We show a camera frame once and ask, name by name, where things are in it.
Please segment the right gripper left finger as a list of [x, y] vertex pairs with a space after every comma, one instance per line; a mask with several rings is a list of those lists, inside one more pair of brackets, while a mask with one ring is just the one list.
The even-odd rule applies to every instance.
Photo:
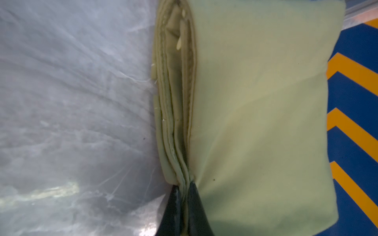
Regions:
[[174, 185], [170, 192], [166, 209], [155, 236], [180, 236], [181, 234], [181, 193]]

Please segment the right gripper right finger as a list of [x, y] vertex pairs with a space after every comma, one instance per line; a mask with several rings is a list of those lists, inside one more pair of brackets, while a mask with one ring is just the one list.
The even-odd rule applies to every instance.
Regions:
[[188, 208], [189, 236], [214, 236], [195, 182], [191, 182], [189, 186]]

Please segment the olive green skirt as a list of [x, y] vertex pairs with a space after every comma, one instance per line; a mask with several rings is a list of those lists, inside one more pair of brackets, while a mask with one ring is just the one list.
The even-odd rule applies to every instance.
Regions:
[[338, 218], [327, 63], [344, 1], [160, 1], [158, 155], [189, 236], [195, 182], [215, 236], [314, 236]]

